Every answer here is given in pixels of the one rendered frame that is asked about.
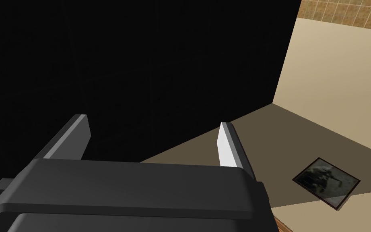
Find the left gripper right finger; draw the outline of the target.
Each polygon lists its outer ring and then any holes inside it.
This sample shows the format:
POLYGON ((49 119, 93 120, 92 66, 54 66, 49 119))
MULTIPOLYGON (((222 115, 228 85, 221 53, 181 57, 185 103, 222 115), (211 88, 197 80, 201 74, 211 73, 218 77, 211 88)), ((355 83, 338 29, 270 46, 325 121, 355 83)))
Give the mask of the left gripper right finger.
POLYGON ((248 156, 231 122, 221 122, 217 137, 217 150, 220 166, 241 168, 256 180, 248 156))

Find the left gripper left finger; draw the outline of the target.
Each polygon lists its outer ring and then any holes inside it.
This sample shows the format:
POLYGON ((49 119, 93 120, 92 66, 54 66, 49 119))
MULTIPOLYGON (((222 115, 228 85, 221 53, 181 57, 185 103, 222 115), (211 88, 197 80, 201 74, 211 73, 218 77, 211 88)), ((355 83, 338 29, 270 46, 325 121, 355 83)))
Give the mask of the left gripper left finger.
POLYGON ((80 160, 91 132, 86 114, 75 114, 34 159, 80 160))

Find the dark framed wall picture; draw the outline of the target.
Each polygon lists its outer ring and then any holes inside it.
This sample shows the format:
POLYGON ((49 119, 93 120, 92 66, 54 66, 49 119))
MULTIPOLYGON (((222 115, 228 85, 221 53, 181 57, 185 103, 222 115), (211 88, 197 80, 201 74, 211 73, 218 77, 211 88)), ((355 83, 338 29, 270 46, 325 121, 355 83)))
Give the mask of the dark framed wall picture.
POLYGON ((321 157, 296 175, 293 181, 337 211, 361 182, 321 157))

